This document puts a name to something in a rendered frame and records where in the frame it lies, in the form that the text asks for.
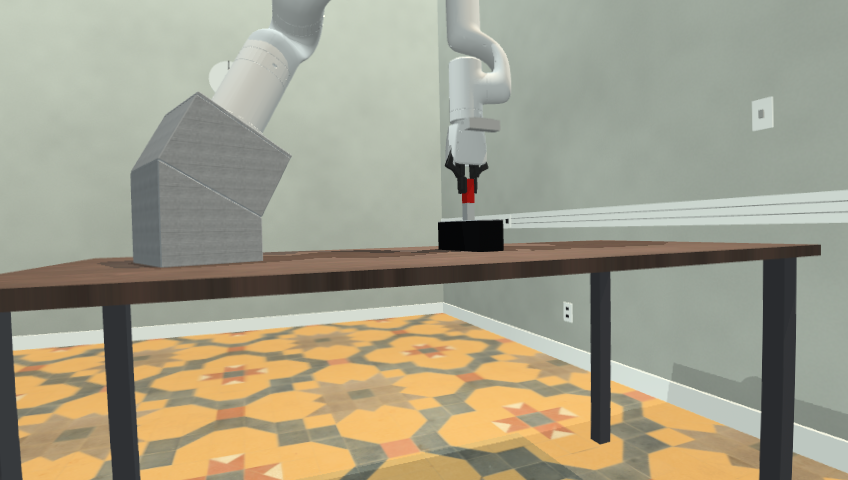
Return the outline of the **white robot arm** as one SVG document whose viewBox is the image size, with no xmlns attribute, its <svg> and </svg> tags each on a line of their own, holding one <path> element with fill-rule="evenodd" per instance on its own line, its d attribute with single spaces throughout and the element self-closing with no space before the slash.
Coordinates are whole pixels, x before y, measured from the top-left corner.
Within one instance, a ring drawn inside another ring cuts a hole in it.
<svg viewBox="0 0 848 480">
<path fill-rule="evenodd" d="M 296 69 L 317 48 L 330 1 L 272 0 L 268 29 L 273 30 L 260 29 L 249 36 L 212 100 L 263 133 Z M 479 0 L 446 0 L 446 25 L 449 47 L 472 56 L 449 63 L 450 124 L 498 132 L 500 120 L 483 118 L 483 105 L 509 100 L 510 66 L 501 46 L 480 31 Z M 479 59 L 492 73 L 482 72 Z"/>
</svg>

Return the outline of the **red and grey square pin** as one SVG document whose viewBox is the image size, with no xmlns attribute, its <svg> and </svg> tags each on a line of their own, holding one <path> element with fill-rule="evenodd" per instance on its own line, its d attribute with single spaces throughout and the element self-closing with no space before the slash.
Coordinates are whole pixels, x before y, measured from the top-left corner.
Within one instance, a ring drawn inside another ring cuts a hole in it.
<svg viewBox="0 0 848 480">
<path fill-rule="evenodd" d="M 463 220 L 475 220 L 474 179 L 467 179 L 467 193 L 462 194 Z"/>
</svg>

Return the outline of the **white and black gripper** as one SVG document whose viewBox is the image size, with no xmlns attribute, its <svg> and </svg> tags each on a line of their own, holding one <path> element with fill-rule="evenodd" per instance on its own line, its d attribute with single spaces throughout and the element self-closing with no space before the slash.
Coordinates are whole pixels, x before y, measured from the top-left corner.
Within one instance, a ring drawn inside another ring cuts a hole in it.
<svg viewBox="0 0 848 480">
<path fill-rule="evenodd" d="M 464 123 L 461 122 L 450 125 L 446 138 L 445 160 L 445 167 L 450 169 L 457 178 L 458 194 L 467 193 L 465 167 L 469 167 L 469 179 L 474 179 L 474 194 L 476 194 L 477 178 L 482 171 L 488 169 L 484 132 L 464 130 Z"/>
</svg>

